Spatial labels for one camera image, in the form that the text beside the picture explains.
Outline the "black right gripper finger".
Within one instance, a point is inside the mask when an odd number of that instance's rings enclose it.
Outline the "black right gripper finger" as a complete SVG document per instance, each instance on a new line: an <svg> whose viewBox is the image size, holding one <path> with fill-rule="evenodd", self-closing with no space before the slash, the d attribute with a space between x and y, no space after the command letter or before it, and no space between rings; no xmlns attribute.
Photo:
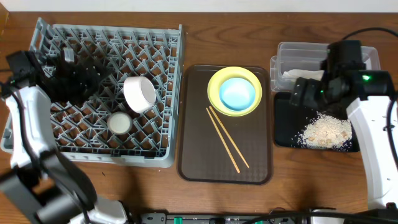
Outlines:
<svg viewBox="0 0 398 224"><path fill-rule="evenodd" d="M320 81L308 79L303 96L303 105L311 109L319 109Z"/></svg>
<svg viewBox="0 0 398 224"><path fill-rule="evenodd" d="M302 105L303 94L305 93L305 89L307 86L307 79L299 77L296 79L293 91L290 96L290 104L293 106Z"/></svg>

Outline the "white napkin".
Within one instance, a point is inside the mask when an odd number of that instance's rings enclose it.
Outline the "white napkin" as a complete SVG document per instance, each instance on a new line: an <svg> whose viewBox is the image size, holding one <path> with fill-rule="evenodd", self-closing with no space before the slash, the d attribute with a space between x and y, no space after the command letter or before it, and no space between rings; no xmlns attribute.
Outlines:
<svg viewBox="0 0 398 224"><path fill-rule="evenodd" d="M324 74L323 70L311 71L311 70L301 70L292 69L282 74L282 78L296 80L297 78L306 78L321 80Z"/></svg>

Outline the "rice grains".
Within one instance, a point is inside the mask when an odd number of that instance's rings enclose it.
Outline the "rice grains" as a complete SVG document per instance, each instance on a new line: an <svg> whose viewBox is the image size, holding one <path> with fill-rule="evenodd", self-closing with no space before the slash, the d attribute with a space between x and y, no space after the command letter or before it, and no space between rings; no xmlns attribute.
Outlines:
<svg viewBox="0 0 398 224"><path fill-rule="evenodd" d="M353 131L349 120L317 112L294 137L299 147L347 151L352 146Z"/></svg>

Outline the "light blue bowl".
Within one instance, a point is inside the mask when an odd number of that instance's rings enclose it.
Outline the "light blue bowl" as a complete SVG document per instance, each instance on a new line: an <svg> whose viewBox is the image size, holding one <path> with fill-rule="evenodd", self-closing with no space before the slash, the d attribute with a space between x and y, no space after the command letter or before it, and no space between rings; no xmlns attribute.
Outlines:
<svg viewBox="0 0 398 224"><path fill-rule="evenodd" d="M220 87L220 100L230 110L242 111L248 109L255 99L253 85L243 78L230 78Z"/></svg>

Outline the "small white cup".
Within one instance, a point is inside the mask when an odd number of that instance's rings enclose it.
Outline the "small white cup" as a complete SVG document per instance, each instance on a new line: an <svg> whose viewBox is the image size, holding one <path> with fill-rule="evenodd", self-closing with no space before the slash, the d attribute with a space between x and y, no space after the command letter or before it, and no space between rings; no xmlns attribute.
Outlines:
<svg viewBox="0 0 398 224"><path fill-rule="evenodd" d="M115 112L107 120L108 129L113 134L126 134L132 128L132 118L124 112Z"/></svg>

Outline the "yellow plate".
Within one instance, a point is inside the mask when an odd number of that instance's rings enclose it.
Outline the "yellow plate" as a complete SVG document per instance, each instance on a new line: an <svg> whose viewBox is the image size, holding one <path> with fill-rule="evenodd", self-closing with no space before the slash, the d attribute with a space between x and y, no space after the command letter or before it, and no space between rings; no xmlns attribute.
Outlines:
<svg viewBox="0 0 398 224"><path fill-rule="evenodd" d="M219 96L221 85L230 78L243 78L249 81L255 89L254 103L246 110L233 111L222 104ZM262 98L262 86L259 78L251 71L243 67L225 67L217 72L210 78L207 87L208 99L217 111L227 116L238 117L244 116L254 111L260 104Z"/></svg>

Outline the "pink white bowl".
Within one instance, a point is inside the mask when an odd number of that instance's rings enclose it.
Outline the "pink white bowl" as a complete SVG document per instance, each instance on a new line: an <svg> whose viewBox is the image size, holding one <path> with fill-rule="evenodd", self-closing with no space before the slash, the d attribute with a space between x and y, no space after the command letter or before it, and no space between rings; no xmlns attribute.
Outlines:
<svg viewBox="0 0 398 224"><path fill-rule="evenodd" d="M123 93L128 106L136 113L145 112L156 102L156 90L146 77L126 78Z"/></svg>

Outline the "wooden chopstick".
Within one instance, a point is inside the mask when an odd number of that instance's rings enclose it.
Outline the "wooden chopstick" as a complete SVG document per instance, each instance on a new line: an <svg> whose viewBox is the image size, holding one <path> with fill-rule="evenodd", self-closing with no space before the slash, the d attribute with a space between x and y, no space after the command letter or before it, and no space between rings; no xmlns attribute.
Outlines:
<svg viewBox="0 0 398 224"><path fill-rule="evenodd" d="M229 147L228 147L227 143L225 142L224 137L223 137L223 135L221 134L221 132L220 132L220 130L219 130L219 128L218 128L218 126L217 126L217 124L216 124L214 118L212 117L212 115L211 115L211 113L210 113L210 110L209 110L208 108L206 108L206 112L208 113L208 116L210 117L210 120L211 120L211 122L212 122L212 124L213 124L213 126L214 126L214 128L215 128L215 131L217 132L218 137L220 138L220 140L221 140L221 142L222 142L222 144L223 144L223 146L224 146L224 148L225 148L225 150L226 150L226 152L227 152L227 154L228 154L228 156L229 156L231 162L233 163L234 168L236 169L236 172L240 174L239 167L238 167L236 161L234 160L234 158L233 158L233 156L232 156L232 153L231 153L231 151L229 150Z"/></svg>
<svg viewBox="0 0 398 224"><path fill-rule="evenodd" d="M242 159L242 161L244 162L245 166L249 169L250 166L247 162L247 160L245 159L245 157L243 156L242 152L240 151L239 147L236 145L234 139L231 137L230 133L228 132L228 130L225 128L224 124L222 123L222 121L220 120L220 118L218 117L217 113L215 112L215 110L213 109L212 106L209 106L208 109L210 110L210 113L212 115L212 117L214 118L218 128L222 129L224 131L224 134L226 135L226 137L229 139L229 141L231 142L232 146L235 148L236 152L238 153L238 155L240 156L240 158Z"/></svg>

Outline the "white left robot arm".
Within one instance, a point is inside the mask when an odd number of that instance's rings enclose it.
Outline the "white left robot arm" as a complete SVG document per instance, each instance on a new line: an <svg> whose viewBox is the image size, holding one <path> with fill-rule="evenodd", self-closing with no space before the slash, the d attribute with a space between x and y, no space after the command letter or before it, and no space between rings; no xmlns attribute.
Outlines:
<svg viewBox="0 0 398 224"><path fill-rule="evenodd" d="M91 58L80 63L61 54L47 77L31 51L6 58L12 76L1 96L12 117L11 169L1 191L32 223L127 223L119 201L99 197L89 177L57 147L50 122L55 102L82 103L110 71Z"/></svg>

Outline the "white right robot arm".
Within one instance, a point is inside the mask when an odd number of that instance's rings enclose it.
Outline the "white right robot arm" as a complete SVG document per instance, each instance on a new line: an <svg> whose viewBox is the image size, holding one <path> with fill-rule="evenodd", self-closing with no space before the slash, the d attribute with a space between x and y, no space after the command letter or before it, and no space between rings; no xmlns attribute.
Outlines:
<svg viewBox="0 0 398 224"><path fill-rule="evenodd" d="M311 212L340 223L397 223L397 92L385 70L325 71L321 80L299 77L291 105L350 121L366 173L368 210L355 215Z"/></svg>

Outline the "clear plastic waste bin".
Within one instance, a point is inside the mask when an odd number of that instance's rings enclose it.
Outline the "clear plastic waste bin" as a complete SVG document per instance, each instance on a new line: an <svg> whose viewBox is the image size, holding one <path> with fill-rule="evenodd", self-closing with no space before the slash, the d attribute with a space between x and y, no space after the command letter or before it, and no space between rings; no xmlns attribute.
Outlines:
<svg viewBox="0 0 398 224"><path fill-rule="evenodd" d="M291 91L295 81L282 78L282 74L292 69L321 70L321 63L327 56L327 44L307 42L281 42L277 55L271 58L271 90Z"/></svg>

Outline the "grey dishwasher rack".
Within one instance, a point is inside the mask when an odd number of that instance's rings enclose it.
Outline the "grey dishwasher rack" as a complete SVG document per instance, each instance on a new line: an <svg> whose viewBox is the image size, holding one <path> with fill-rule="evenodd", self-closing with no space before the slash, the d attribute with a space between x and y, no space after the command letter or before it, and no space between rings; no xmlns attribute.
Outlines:
<svg viewBox="0 0 398 224"><path fill-rule="evenodd" d="M71 161L140 167L170 167L174 162L178 102L183 68L181 29L36 23L29 50L51 77L46 61L72 50L76 63L92 58L111 69L98 91L84 103L54 103L50 122L58 149ZM123 84L128 77L146 77L156 102L143 113L127 104ZM115 112L127 113L132 128L113 134L107 125Z"/></svg>

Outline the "black plastic tray bin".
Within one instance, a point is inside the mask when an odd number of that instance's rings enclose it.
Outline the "black plastic tray bin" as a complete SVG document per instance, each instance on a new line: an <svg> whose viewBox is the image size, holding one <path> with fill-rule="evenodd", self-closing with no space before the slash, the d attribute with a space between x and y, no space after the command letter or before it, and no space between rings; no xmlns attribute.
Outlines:
<svg viewBox="0 0 398 224"><path fill-rule="evenodd" d="M284 147L299 147L294 137L301 131L308 120L317 115L316 110L306 107L296 107L289 103L290 93L279 92L274 97L274 139L275 143ZM341 152L358 152L359 146L353 127L352 146L347 151Z"/></svg>

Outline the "brown serving tray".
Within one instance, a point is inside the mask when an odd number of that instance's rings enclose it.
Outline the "brown serving tray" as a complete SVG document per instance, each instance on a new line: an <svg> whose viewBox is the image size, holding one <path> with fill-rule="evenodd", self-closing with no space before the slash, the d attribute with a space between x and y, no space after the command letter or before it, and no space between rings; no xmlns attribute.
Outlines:
<svg viewBox="0 0 398 224"><path fill-rule="evenodd" d="M207 96L208 82L219 69L216 65L194 65L183 79L178 173L189 181L265 184L273 172L269 73L261 67L250 67L262 86L261 102L253 112L240 117L217 114L250 166L249 169L245 166L220 128L239 167L239 174L206 112L211 105Z"/></svg>

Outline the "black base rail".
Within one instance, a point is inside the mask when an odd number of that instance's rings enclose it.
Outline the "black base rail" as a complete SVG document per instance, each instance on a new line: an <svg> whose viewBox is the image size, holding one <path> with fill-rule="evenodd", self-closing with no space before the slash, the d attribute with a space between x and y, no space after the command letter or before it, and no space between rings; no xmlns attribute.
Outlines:
<svg viewBox="0 0 398 224"><path fill-rule="evenodd" d="M143 213L136 215L138 224L356 224L397 223L397 209L374 209L359 213L342 213L335 209L290 211L277 207L265 214Z"/></svg>

